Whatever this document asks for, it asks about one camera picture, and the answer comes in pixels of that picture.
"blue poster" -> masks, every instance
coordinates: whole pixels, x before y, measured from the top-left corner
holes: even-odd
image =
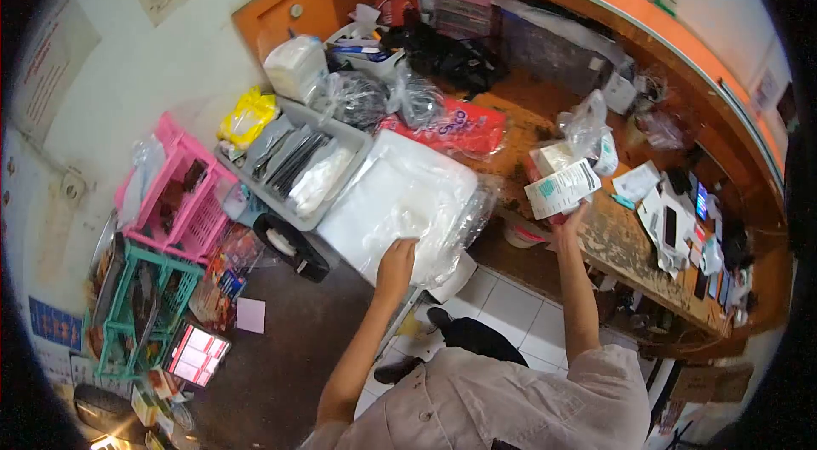
[[[83,320],[29,296],[31,328],[47,341],[83,352]]]

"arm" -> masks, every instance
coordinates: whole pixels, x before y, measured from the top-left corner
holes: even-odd
[[[415,244],[416,239],[398,239],[383,255],[372,304],[323,387],[315,429],[331,421],[353,422],[354,409],[374,363],[374,354],[386,333],[389,319],[409,288]]]
[[[581,353],[601,347],[599,343],[599,312],[596,297],[584,269],[582,251],[578,247],[578,224],[588,204],[570,215],[563,224],[554,227],[557,237],[557,257],[561,277],[562,301],[565,306],[565,351],[568,363]]]

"white shirt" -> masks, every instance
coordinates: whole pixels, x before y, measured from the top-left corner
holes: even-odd
[[[354,423],[322,425],[303,450],[641,448],[649,426],[636,353],[586,351],[567,378],[445,348]]]

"person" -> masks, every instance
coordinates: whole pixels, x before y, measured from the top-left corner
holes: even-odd
[[[411,279],[417,241],[398,239],[383,256],[369,311],[323,388],[314,432],[301,448],[641,448],[649,426],[647,391],[636,353],[599,343],[596,302],[576,236],[586,211],[584,203],[554,228],[566,378],[530,370],[507,349],[510,343],[468,341],[463,334],[495,333],[475,330],[473,319],[432,312],[446,347],[428,363],[412,360],[381,374],[397,384],[355,420],[377,347]]]

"white bucket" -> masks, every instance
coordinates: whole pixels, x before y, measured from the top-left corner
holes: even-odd
[[[530,248],[540,242],[549,242],[547,238],[526,231],[521,225],[505,220],[505,240],[517,248]]]

